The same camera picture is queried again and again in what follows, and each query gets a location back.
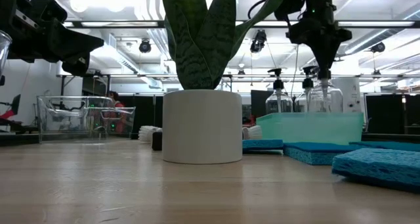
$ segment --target table surface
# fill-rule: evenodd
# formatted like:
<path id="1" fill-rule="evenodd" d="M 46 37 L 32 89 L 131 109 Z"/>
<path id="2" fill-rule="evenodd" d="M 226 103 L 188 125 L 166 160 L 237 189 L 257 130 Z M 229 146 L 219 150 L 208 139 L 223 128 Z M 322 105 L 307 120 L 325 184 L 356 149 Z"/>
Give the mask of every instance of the table surface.
<path id="1" fill-rule="evenodd" d="M 138 141 L 0 148 L 2 223 L 420 223 L 420 195 L 278 155 L 164 162 Z"/>

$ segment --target blue sponge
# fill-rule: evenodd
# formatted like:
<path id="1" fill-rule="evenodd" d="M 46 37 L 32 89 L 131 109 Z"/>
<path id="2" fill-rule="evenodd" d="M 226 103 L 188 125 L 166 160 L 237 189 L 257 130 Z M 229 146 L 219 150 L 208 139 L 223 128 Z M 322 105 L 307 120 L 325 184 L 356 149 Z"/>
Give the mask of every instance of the blue sponge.
<path id="1" fill-rule="evenodd" d="M 285 155 L 310 165 L 331 165 L 336 155 L 361 148 L 357 145 L 335 145 L 329 143 L 286 143 Z"/>
<path id="2" fill-rule="evenodd" d="M 281 139 L 250 139 L 242 141 L 242 150 L 278 150 L 283 148 Z"/>
<path id="3" fill-rule="evenodd" d="M 362 148 L 336 156 L 333 173 L 370 185 L 420 192 L 420 152 Z"/>
<path id="4" fill-rule="evenodd" d="M 395 150 L 405 150 L 420 152 L 420 144 L 413 143 L 399 143 L 399 142 L 383 142 L 383 141 L 362 141 L 362 142 L 351 142 L 351 145 L 362 145 L 369 148 L 385 148 Z"/>

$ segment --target person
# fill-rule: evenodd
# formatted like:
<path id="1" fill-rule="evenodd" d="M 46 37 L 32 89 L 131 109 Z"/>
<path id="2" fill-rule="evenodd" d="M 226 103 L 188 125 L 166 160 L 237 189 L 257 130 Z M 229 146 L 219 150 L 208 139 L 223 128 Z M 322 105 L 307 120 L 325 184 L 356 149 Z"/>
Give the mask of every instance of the person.
<path id="1" fill-rule="evenodd" d="M 108 94 L 108 97 L 110 97 L 112 99 L 112 102 L 114 102 L 114 106 L 116 108 L 123 108 L 124 104 L 122 102 L 119 101 L 119 95 L 117 92 L 115 91 L 110 91 L 110 93 Z M 119 116 L 121 116 L 121 119 L 116 122 L 116 127 L 115 127 L 115 132 L 117 132 L 117 134 L 122 134 L 124 132 L 124 127 L 125 127 L 125 115 L 123 113 L 117 113 Z M 117 117 L 116 113 L 111 113 L 111 118 L 116 118 Z"/>

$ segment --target acrylic box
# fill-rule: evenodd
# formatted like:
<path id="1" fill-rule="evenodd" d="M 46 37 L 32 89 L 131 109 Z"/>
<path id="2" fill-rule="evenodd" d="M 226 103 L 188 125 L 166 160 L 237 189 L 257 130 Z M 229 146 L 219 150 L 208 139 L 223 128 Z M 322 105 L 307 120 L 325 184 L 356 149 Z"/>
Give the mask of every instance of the acrylic box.
<path id="1" fill-rule="evenodd" d="M 348 145 L 362 139 L 362 113 L 273 113 L 257 118 L 263 139 Z"/>
<path id="2" fill-rule="evenodd" d="M 38 97 L 40 143 L 104 143 L 131 137 L 135 108 L 107 97 Z"/>

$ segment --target ceiling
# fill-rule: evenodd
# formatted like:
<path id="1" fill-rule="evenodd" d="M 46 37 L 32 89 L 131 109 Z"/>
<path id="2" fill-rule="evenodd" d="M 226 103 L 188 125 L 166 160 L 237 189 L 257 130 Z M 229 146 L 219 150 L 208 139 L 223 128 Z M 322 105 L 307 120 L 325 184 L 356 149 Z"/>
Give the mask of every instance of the ceiling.
<path id="1" fill-rule="evenodd" d="M 68 21 L 163 20 L 165 16 L 161 0 L 57 1 L 68 12 Z M 249 8 L 257 1 L 259 0 L 238 0 L 237 20 L 247 20 Z M 420 20 L 420 0 L 333 0 L 333 3 L 337 6 L 336 20 Z M 298 15 L 299 13 L 295 13 L 289 18 L 296 20 Z M 276 19 L 271 15 L 266 20 Z M 246 74 L 266 74 L 267 70 L 278 67 L 286 68 L 286 74 L 294 74 L 295 69 L 300 74 L 303 66 L 315 64 L 311 50 L 306 45 L 291 44 L 285 36 L 285 28 L 265 29 L 268 38 L 265 48 L 258 55 L 251 56 L 250 43 L 257 30 L 254 28 L 247 33 L 225 73 L 237 74 L 239 65 L 243 64 Z M 352 31 L 353 38 L 340 46 L 338 53 L 343 55 L 341 60 L 344 61 L 333 65 L 333 74 L 371 74 L 374 68 L 381 69 L 382 74 L 412 74 L 416 73 L 415 69 L 420 70 L 420 29 L 349 30 Z M 93 53 L 91 68 L 110 74 L 132 74 L 132 71 L 121 66 L 121 59 L 117 59 L 121 53 L 125 60 L 143 74 L 176 74 L 175 65 L 165 62 L 170 60 L 165 30 L 106 28 L 78 31 L 103 37 L 106 42 L 109 42 L 110 35 L 116 40 L 115 45 L 111 44 L 116 49 L 102 49 Z M 138 50 L 142 39 L 150 39 L 152 50 L 149 53 L 140 53 Z M 366 49 L 381 40 L 386 50 L 375 54 L 373 58 L 372 52 Z M 387 81 L 390 84 L 396 79 L 384 80 L 383 85 L 387 85 Z"/>

